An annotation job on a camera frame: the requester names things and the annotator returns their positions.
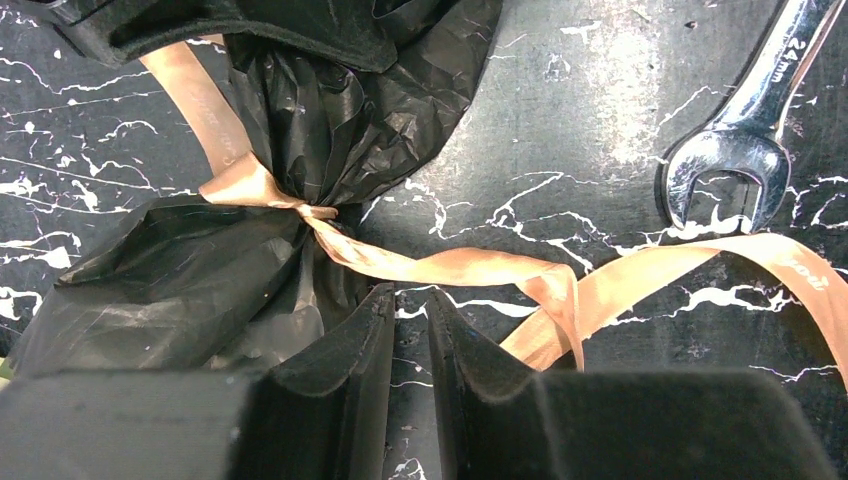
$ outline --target open-end wrench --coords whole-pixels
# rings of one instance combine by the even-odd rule
[[[745,79],[718,114],[675,147],[663,175],[665,207],[683,228],[697,177],[736,172],[759,184],[751,231],[777,212],[789,185],[781,145],[786,112],[845,0],[786,0]]]

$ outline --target black marble surface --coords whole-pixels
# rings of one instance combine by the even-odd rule
[[[482,246],[568,263],[578,276],[655,244],[735,231],[755,191],[716,175],[698,221],[668,228],[656,178],[744,72],[777,0],[508,0],[479,94],[442,154],[364,206],[361,237],[410,256]],[[219,49],[193,42],[219,80]],[[848,274],[848,17],[787,121],[791,188],[770,230]],[[0,7],[0,354],[62,269],[128,210],[194,191],[202,150],[137,62],[109,70]],[[385,478],[441,478],[424,292],[401,285]],[[495,340],[534,310],[512,287],[448,288]],[[848,478],[848,397],[799,302],[720,255],[586,342],[587,369],[748,367],[802,404]]]

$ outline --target ribbon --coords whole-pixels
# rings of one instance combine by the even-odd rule
[[[532,368],[544,370],[573,350],[582,371],[583,340],[727,251],[766,269],[804,304],[848,386],[848,283],[826,260],[790,238],[766,233],[646,248],[580,281],[567,265],[479,248],[457,248],[415,260],[343,235],[324,221],[335,217],[335,209],[310,206],[282,193],[251,151],[244,126],[186,44],[157,50],[142,63],[174,100],[206,152],[214,177],[200,194],[208,202],[295,209],[330,258],[374,278],[467,287],[515,284],[540,309],[501,347]]]

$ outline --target wrench handle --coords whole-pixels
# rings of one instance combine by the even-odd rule
[[[789,104],[845,0],[786,0],[744,80],[711,129],[744,129],[778,143]]]

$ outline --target black plastic bag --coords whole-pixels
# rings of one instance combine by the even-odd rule
[[[282,191],[356,205],[435,157],[471,103],[501,3],[378,2],[408,42],[381,74],[227,36],[234,107]],[[367,281],[293,211],[160,199],[60,278],[7,361],[16,375],[269,367],[344,321]]]

